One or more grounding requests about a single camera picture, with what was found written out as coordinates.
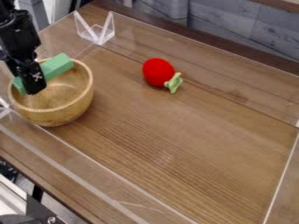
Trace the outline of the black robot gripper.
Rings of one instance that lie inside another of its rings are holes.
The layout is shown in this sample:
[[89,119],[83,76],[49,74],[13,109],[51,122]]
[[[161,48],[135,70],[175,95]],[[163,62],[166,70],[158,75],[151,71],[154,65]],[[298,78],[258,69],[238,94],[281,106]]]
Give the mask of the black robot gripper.
[[0,60],[23,82],[25,91],[35,95],[47,88],[37,48],[42,45],[29,10],[15,8],[15,0],[0,0]]

